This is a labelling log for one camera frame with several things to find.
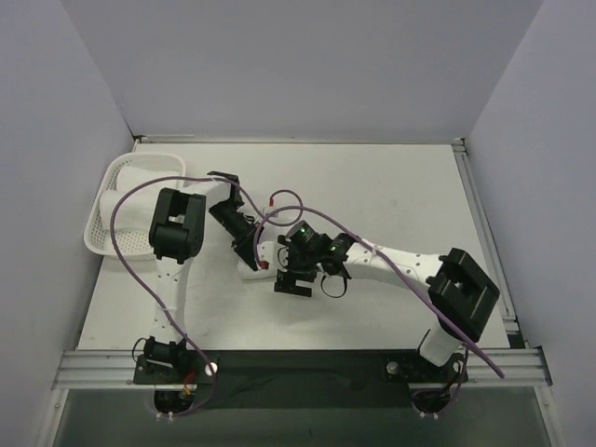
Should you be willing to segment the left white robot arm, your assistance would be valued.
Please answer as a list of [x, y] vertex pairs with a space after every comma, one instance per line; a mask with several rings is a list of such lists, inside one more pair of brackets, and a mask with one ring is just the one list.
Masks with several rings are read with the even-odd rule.
[[256, 271], [260, 266], [252, 247], [255, 220], [239, 211], [243, 205], [239, 178], [218, 171], [209, 172], [208, 178], [185, 192], [161, 189], [149, 230], [160, 302], [143, 355], [169, 384], [182, 381], [194, 363], [183, 337], [184, 308], [190, 267], [202, 249], [206, 219], [213, 217], [231, 236], [233, 251], [249, 270]]

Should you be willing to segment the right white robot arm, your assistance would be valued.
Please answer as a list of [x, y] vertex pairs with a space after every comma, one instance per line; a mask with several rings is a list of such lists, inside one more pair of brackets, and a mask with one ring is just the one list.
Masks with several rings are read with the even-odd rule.
[[460, 347], [479, 342], [500, 297], [480, 265], [457, 248], [443, 255], [400, 251], [348, 233], [331, 238], [301, 221], [278, 237], [274, 253], [280, 292], [307, 296], [310, 290], [296, 282], [311, 282], [321, 274], [324, 279], [367, 279], [397, 286], [428, 303], [437, 322], [413, 357], [414, 373], [427, 382], [444, 374], [448, 359]]

